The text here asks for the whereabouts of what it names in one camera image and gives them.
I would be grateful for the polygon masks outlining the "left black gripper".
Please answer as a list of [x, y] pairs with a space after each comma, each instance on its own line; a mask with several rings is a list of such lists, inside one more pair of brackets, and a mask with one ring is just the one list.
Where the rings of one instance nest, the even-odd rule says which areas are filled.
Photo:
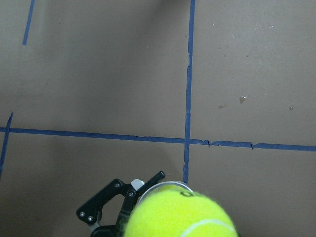
[[141, 195], [164, 178], [165, 173], [159, 171], [146, 182], [114, 179], [80, 206], [76, 215], [88, 225], [91, 237], [122, 237]]

